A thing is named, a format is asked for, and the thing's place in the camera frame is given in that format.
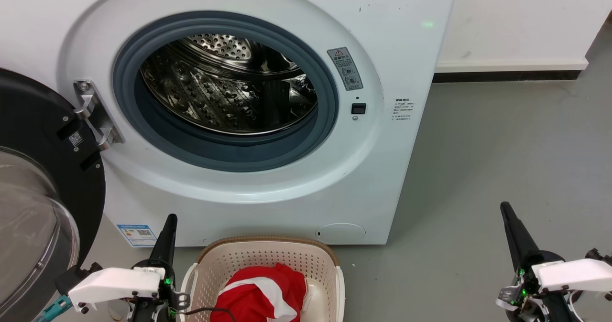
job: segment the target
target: red cloth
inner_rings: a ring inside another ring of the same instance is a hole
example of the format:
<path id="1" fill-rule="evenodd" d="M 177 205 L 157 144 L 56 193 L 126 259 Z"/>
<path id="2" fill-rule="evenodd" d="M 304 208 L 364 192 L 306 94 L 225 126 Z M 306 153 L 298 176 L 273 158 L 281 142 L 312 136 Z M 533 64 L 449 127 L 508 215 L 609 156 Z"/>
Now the red cloth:
<path id="1" fill-rule="evenodd" d="M 277 263 L 239 270 L 217 298 L 216 308 L 229 309 L 236 322 L 299 322 L 306 296 L 306 279 L 300 272 Z M 210 322 L 232 322 L 230 314 L 213 311 Z"/>

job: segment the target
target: door hinge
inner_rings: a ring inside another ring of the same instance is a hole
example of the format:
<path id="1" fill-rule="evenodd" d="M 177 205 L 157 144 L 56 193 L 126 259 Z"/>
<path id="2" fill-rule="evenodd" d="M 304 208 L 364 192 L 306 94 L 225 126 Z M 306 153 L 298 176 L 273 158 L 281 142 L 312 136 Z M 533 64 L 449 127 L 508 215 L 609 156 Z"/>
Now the door hinge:
<path id="1" fill-rule="evenodd" d="M 125 140 L 107 112 L 96 85 L 90 80 L 76 80 L 73 87 L 81 100 L 81 107 L 75 109 L 75 115 L 87 121 L 96 136 L 100 151 L 108 149 L 113 143 L 124 143 Z"/>

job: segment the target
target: laundry basket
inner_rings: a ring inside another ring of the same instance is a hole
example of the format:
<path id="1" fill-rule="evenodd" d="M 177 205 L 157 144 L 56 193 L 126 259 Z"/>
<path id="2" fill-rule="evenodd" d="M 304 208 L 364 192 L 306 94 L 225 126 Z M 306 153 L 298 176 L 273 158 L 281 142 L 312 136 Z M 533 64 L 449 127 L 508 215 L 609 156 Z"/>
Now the laundry basket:
<path id="1" fill-rule="evenodd" d="M 183 279 L 181 291 L 192 298 L 188 311 L 214 307 L 219 291 L 239 269 L 277 263 L 306 277 L 302 322 L 342 322 L 344 277 L 332 250 L 317 241 L 288 237 L 231 237 L 210 244 Z M 210 312 L 179 316 L 182 322 L 208 322 Z"/>

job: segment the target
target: basket rim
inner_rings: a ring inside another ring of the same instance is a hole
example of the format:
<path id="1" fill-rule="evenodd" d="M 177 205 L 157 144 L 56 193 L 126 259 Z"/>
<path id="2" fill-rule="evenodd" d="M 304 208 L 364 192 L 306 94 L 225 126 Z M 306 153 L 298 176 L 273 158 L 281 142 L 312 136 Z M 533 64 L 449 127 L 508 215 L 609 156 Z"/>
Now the basket rim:
<path id="1" fill-rule="evenodd" d="M 329 255 L 329 257 L 334 262 L 334 266 L 336 267 L 339 266 L 338 258 L 335 256 L 334 252 L 332 252 L 332 249 L 328 247 L 326 244 L 323 244 L 314 239 L 284 237 L 284 236 L 237 236 L 237 237 L 222 238 L 215 242 L 212 242 L 206 248 L 204 248 L 204 250 L 202 251 L 202 254 L 200 254 L 199 257 L 197 258 L 197 263 L 200 264 L 202 262 L 202 259 L 206 256 L 206 254 L 208 254 L 214 248 L 217 248 L 224 244 L 240 243 L 240 242 L 289 242 L 289 243 L 306 244 L 309 246 L 316 246 L 324 250 Z"/>

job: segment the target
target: white stripe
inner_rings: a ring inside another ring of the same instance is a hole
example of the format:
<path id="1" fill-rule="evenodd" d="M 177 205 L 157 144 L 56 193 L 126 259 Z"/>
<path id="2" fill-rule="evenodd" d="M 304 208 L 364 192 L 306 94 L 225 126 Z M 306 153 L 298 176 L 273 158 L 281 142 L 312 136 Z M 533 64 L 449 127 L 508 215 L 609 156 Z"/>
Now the white stripe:
<path id="1" fill-rule="evenodd" d="M 236 287 L 254 284 L 262 291 L 264 296 L 274 307 L 274 322 L 290 322 L 297 317 L 297 312 L 283 300 L 283 292 L 276 281 L 266 277 L 255 277 L 234 281 L 219 292 L 219 296 Z"/>

